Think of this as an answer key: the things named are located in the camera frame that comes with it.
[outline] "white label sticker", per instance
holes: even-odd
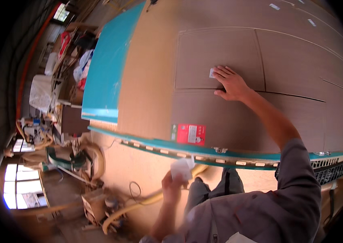
[[[277,5],[275,5],[273,3],[271,3],[269,6],[274,8],[275,10],[280,10],[281,9],[280,7],[278,7]]]
[[[188,143],[196,143],[197,126],[189,125]]]
[[[316,24],[315,24],[311,19],[308,19],[308,21],[309,21],[314,27],[316,27]]]
[[[215,77],[213,76],[213,68],[211,68],[211,70],[209,71],[209,77],[210,77],[210,78],[213,78],[213,79],[215,78]]]

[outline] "hand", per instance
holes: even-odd
[[[178,174],[174,180],[171,175],[169,171],[162,180],[163,203],[176,206],[181,199],[181,186],[186,186],[187,182],[182,180],[181,174]]]
[[[234,72],[229,67],[217,66],[213,68],[212,74],[222,85],[226,92],[216,90],[215,95],[222,97],[224,100],[238,100],[243,101],[251,90],[241,76]]]

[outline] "person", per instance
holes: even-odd
[[[235,169],[224,169],[213,191],[196,178],[189,188],[184,223],[175,230],[184,182],[180,176],[172,180],[168,172],[162,180],[163,204],[158,219],[141,242],[312,242],[320,222],[321,186],[300,134],[229,67],[214,68],[213,76],[225,88],[225,92],[216,90],[215,95],[252,109],[279,146],[277,190],[245,193]]]

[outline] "red label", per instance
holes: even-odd
[[[172,128],[172,140],[177,143],[188,143],[203,146],[205,143],[204,125],[197,124],[175,124]]]

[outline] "red pipe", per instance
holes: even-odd
[[[47,17],[46,21],[43,23],[42,27],[40,28],[37,36],[35,37],[33,46],[30,49],[29,55],[28,55],[27,60],[26,60],[26,64],[23,67],[23,72],[22,72],[22,76],[20,78],[20,85],[19,85],[19,90],[18,90],[17,115],[16,115],[17,121],[20,119],[20,108],[22,107],[23,87],[24,87],[24,84],[25,84],[26,75],[27,75],[27,71],[29,69],[29,65],[30,65],[31,59],[33,58],[33,55],[34,55],[35,49],[37,47],[37,44],[39,42],[39,39],[41,38],[43,32],[45,31],[45,29],[48,26],[48,24],[49,24],[50,20],[52,19],[52,17],[57,12],[57,9],[58,9],[58,7],[60,5],[61,5],[61,2],[57,3],[57,5],[53,8],[52,12],[49,14],[49,16]]]

